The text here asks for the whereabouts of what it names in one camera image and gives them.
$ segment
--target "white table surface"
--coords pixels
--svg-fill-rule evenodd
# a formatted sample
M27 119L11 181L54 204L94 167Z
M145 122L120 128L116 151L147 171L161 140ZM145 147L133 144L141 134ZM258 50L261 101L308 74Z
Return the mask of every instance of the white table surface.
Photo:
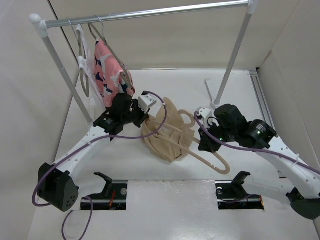
M218 89L224 70L135 70L131 73L137 96L144 90L152 91L170 98L178 110L194 112L199 107L210 107L204 79L212 78ZM83 96L80 84L77 89ZM232 72L221 101L236 105L248 121L262 118L248 71ZM150 114L155 115L160 106L158 103ZM86 120L72 100L57 157L67 153L87 131ZM140 134L141 129L132 124L121 133L124 136ZM215 157L198 152L197 147L193 144L190 149L223 168ZM99 171L114 180L153 181L130 182L127 210L95 212L84 239L318 239L313 221L268 198L264 198L265 211L218 210L212 180L232 179L240 171L264 178L279 177L277 170L255 153L221 147L219 154L231 166L228 175L213 171L191 156L168 163L152 155L143 140L115 139L84 164L79 179L96 178L93 173ZM184 184L182 180L194 181ZM65 216L66 213L51 206L38 208L28 239L62 239L61 225ZM66 225L69 239L79 238L87 217L86 211L73 213Z

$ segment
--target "white garment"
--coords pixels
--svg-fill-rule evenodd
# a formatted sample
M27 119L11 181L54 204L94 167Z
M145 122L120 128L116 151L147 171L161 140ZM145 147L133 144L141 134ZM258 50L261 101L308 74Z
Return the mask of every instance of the white garment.
M89 77L89 104L87 106L90 117L93 120L96 120L101 116L102 113L105 112L106 108L103 102L103 99L99 93L94 74L94 58L93 54L91 54L87 40L85 38L85 33L81 25L76 26L76 30L80 32L80 38L82 42L82 46L84 48L86 59L83 56L78 56L78 64L79 68L83 69L85 74Z

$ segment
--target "beige garment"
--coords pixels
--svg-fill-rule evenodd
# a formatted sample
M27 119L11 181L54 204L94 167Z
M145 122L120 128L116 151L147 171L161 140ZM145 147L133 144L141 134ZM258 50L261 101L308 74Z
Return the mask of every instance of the beige garment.
M224 165L225 170L215 167L214 164L189 150L193 141L197 144L200 143L200 141L194 137L195 131L190 129L196 124L194 116L186 110L178 111L167 97L164 98L164 102L167 107L167 120L163 128L159 130L158 133L144 138L151 152L170 162L173 162L180 156L190 154L216 172L223 175L228 174L230 172L230 166L217 152L213 152L212 154ZM190 118L190 123L184 123L181 117L182 114L186 114ZM156 118L150 116L150 118L142 124L142 135L154 132L160 126L164 117L165 110L164 107L162 107L156 115Z
M192 138L195 135L195 131L190 129L196 124L193 115L185 110L178 111L176 106L169 98L165 97L163 100L167 109L167 119L165 123L181 131L171 130L163 127L161 130L159 130L158 134L166 139L171 140L172 142L179 144L184 148L189 149L193 141ZM181 116L182 114L186 114L190 117L190 124L185 124L184 119ZM147 135L154 132L159 127L159 125L153 121L162 122L164 118L165 108L162 106L156 117L150 116L150 118L142 124L142 134ZM186 156L188 154L180 147L174 146L170 142L163 141L156 135L144 138L144 141L151 149L152 153L170 162L173 162L180 156Z

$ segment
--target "white wall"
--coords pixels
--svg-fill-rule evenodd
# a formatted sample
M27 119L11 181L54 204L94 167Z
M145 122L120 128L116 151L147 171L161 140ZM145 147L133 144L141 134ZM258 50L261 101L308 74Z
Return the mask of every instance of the white wall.
M320 158L320 0L300 0L259 70L278 133L309 165ZM318 233L320 218L316 221Z
M50 0L59 19L106 15L230 0ZM299 0L260 0L235 63L260 67ZM189 12L104 23L104 34L129 69L226 68L246 8ZM90 45L95 46L83 25ZM63 28L78 53L71 27Z
M0 1L0 239L24 240L34 217L37 171L55 159L71 94L28 16L54 15L45 0ZM60 31L49 31L66 69L76 61Z

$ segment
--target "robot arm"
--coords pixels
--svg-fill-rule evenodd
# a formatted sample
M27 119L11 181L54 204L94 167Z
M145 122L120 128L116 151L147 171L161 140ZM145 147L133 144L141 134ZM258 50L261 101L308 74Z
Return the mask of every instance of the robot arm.
M217 108L215 117L208 108L199 108L197 112L198 120L202 120L204 125L199 130L200 151L216 152L225 143L237 142L245 148L231 148L255 152L289 180L263 179L242 171L233 181L227 181L229 183L216 182L216 185L221 185L220 194L225 191L235 199L261 195L291 205L298 214L307 219L314 220L320 216L320 175L310 170L266 122L248 122L238 108L230 104ZM219 126L213 123L212 119L216 119Z
M138 99L132 99L125 93L117 94L112 101L112 107L93 123L88 133L66 155L57 159L52 165L44 163L40 167L37 195L62 212L69 210L75 204L79 192L82 196L84 192L86 196L100 193L107 196L112 179L100 172L94 173L101 177L95 182L94 188L90 187L89 183L81 188L76 185L77 175L83 162L89 161L102 147L111 144L112 136L118 135L124 125L133 123L140 127L149 118L149 110L156 103L156 98L147 92Z

